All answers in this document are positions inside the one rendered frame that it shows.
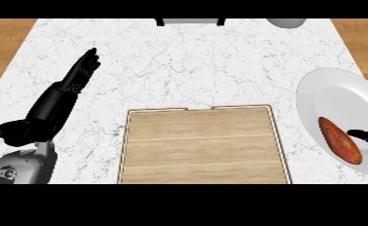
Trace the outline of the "grey round object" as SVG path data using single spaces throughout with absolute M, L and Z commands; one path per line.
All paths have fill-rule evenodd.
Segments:
M 280 28 L 293 29 L 305 24 L 306 19 L 268 19 L 268 21 Z

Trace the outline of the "orange sweet potato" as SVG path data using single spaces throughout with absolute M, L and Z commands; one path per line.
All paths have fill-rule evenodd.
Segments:
M 346 132 L 325 117 L 318 119 L 318 123 L 331 151 L 348 163 L 361 165 L 362 153 Z

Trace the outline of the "white plate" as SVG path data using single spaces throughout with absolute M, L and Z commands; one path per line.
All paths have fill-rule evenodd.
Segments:
M 302 125 L 327 154 L 351 169 L 368 174 L 368 139 L 352 140 L 362 153 L 362 163 L 351 164 L 333 152 L 320 128 L 327 118 L 348 132 L 368 132 L 368 81 L 348 70 L 320 68 L 303 77 L 296 89 L 296 107 Z

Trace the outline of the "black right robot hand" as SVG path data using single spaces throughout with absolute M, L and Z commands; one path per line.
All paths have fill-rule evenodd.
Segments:
M 368 142 L 368 132 L 367 131 L 364 131 L 364 130 L 349 130 L 346 132 L 346 134 Z

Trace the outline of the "pale wooden tray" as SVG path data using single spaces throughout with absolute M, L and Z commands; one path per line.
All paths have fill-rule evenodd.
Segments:
M 119 182 L 290 184 L 272 106 L 132 110 Z

